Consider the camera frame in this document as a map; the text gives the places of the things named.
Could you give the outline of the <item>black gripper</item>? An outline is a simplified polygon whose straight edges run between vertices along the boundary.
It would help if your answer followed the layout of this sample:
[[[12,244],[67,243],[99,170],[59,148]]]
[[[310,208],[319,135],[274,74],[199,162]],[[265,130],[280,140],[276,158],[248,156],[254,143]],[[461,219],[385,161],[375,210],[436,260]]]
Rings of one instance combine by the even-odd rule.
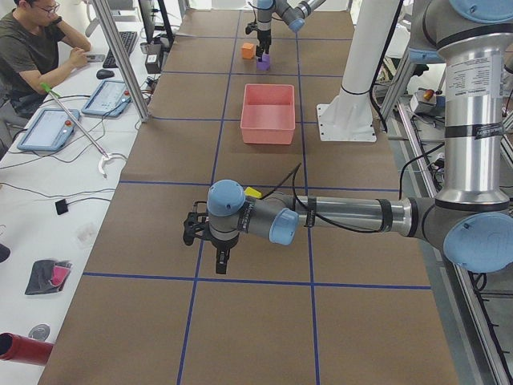
[[[258,30],[257,31],[257,39],[259,45],[256,47],[256,59],[258,61],[263,60],[263,49],[264,54],[269,56],[269,48],[272,43],[272,34],[271,30]]]
[[[230,250],[234,247],[234,239],[213,239],[211,243],[216,248],[216,273],[226,274],[228,269],[228,261],[230,258]]]

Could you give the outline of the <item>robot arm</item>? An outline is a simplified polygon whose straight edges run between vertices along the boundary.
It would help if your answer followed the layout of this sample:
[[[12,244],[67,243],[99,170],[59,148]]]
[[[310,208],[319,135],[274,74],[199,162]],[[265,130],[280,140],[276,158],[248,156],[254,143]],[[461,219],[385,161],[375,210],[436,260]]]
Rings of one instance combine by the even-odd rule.
[[[256,199],[235,181],[220,180],[208,192],[204,231],[216,247],[216,272],[227,269],[241,233],[287,245],[299,225],[415,237],[474,273],[509,265],[512,219],[499,187],[499,157],[503,56],[511,41],[509,1],[417,1],[412,50],[435,52],[446,64],[442,190],[398,201],[282,193]]]
[[[305,25],[305,20],[324,3],[325,0],[299,1],[297,6],[292,7],[285,0],[256,1],[256,4],[252,5],[255,11],[254,20],[246,26],[245,33],[256,31],[257,59],[262,61],[263,56],[269,54],[273,15],[277,15],[292,32],[297,33]]]

